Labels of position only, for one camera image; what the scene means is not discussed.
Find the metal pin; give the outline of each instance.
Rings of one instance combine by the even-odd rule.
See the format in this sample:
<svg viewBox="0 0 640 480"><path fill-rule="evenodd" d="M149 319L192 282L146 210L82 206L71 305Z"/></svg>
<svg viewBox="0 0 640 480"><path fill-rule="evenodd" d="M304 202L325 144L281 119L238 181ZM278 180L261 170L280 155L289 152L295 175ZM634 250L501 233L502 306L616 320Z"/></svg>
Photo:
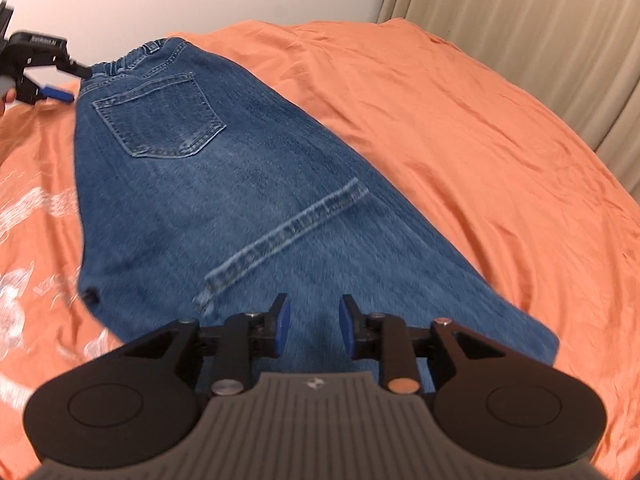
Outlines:
<svg viewBox="0 0 640 480"><path fill-rule="evenodd" d="M386 387L396 395L411 395L420 389L420 383L409 377L398 377L391 379Z"/></svg>
<svg viewBox="0 0 640 480"><path fill-rule="evenodd" d="M230 397L244 390L240 381L235 379L220 379L211 385L211 391L220 397Z"/></svg>

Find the back pocket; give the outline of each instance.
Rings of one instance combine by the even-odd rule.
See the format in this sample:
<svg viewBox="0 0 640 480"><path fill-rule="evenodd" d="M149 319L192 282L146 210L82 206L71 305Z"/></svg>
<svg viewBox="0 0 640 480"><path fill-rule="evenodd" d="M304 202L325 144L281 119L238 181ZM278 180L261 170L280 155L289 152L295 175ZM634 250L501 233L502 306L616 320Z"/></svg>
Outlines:
<svg viewBox="0 0 640 480"><path fill-rule="evenodd" d="M135 157L194 155L225 127L191 72L153 79L93 105Z"/></svg>

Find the blue handle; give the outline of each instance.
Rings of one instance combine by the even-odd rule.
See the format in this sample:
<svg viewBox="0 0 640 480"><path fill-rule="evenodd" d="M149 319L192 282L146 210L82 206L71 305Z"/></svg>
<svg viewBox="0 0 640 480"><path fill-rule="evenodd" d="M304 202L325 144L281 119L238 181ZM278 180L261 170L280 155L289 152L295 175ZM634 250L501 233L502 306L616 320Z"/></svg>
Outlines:
<svg viewBox="0 0 640 480"><path fill-rule="evenodd" d="M62 101L63 103L72 103L75 100L75 96L69 92L65 92L60 88L53 88L53 86L45 86L40 90L40 95L55 99L56 101Z"/></svg>
<svg viewBox="0 0 640 480"><path fill-rule="evenodd" d="M340 319L340 332L342 332L342 340L344 341L344 349L347 351L349 359L353 359L356 349L356 338L353 334L353 319L349 314L349 309L344 298L340 298L340 310L338 316Z"/></svg>
<svg viewBox="0 0 640 480"><path fill-rule="evenodd" d="M278 319L276 320L276 352L278 355L282 355L284 347L287 344L287 335L289 335L289 324L291 322L291 302L289 297L284 300Z"/></svg>

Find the screw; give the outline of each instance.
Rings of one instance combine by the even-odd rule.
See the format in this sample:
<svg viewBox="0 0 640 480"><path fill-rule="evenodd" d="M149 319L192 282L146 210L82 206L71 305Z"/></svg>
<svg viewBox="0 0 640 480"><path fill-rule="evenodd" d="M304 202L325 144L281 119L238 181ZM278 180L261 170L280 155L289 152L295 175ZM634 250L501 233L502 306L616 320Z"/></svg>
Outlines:
<svg viewBox="0 0 640 480"><path fill-rule="evenodd" d="M230 397L244 390L244 385L235 379L220 379L211 385L211 391L221 397Z"/></svg>

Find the beige curtain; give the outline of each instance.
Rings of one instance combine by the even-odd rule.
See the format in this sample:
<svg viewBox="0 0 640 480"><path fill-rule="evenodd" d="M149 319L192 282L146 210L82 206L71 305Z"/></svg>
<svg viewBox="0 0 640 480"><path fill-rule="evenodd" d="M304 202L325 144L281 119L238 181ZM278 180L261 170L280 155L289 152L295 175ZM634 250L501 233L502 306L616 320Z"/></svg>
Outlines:
<svg viewBox="0 0 640 480"><path fill-rule="evenodd" d="M640 0L384 0L551 108L640 200Z"/></svg>

